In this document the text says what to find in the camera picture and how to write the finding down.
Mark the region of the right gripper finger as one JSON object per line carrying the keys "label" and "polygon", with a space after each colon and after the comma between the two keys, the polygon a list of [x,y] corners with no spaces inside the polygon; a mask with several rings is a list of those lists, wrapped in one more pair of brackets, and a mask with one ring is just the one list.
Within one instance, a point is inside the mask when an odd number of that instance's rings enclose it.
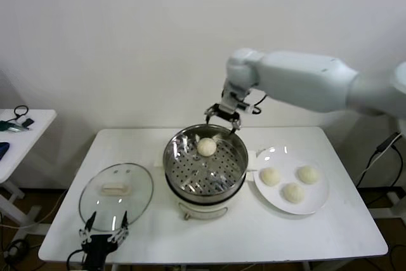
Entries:
{"label": "right gripper finger", "polygon": [[241,129],[240,114],[238,112],[234,112],[231,115],[230,123],[232,124],[231,134],[236,133]]}
{"label": "right gripper finger", "polygon": [[216,117],[218,115],[218,105],[212,105],[204,112],[205,115],[205,122],[209,124],[212,117]]}

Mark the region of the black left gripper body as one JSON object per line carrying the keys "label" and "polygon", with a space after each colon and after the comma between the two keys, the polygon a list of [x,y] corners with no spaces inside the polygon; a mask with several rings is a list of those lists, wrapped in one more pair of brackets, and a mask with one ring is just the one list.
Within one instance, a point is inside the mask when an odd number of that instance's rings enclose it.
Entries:
{"label": "black left gripper body", "polygon": [[112,234],[92,235],[91,241],[82,245],[85,254],[84,268],[104,268],[107,256],[116,250]]}

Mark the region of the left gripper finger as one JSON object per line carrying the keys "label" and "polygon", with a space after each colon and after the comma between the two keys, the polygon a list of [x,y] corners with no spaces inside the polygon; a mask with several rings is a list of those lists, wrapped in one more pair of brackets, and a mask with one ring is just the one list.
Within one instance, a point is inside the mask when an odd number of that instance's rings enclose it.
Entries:
{"label": "left gripper finger", "polygon": [[126,239],[126,237],[128,236],[128,234],[129,234],[128,225],[129,225],[129,223],[128,223],[128,212],[125,211],[124,215],[123,215],[123,218],[122,218],[122,221],[121,221],[120,229],[118,230],[118,232],[115,235],[112,235],[109,238],[109,241],[110,242],[123,242]]}
{"label": "left gripper finger", "polygon": [[94,211],[93,214],[91,215],[91,217],[85,222],[84,228],[79,230],[79,236],[80,236],[82,242],[87,242],[88,239],[90,238],[89,233],[93,227],[95,218],[96,218],[96,211]]}

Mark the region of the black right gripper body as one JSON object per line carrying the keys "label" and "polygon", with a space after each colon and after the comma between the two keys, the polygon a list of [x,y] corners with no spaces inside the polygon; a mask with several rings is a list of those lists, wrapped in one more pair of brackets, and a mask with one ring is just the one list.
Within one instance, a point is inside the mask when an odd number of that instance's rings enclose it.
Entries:
{"label": "black right gripper body", "polygon": [[245,111],[244,99],[244,89],[225,82],[216,115],[222,119],[230,119],[238,110]]}

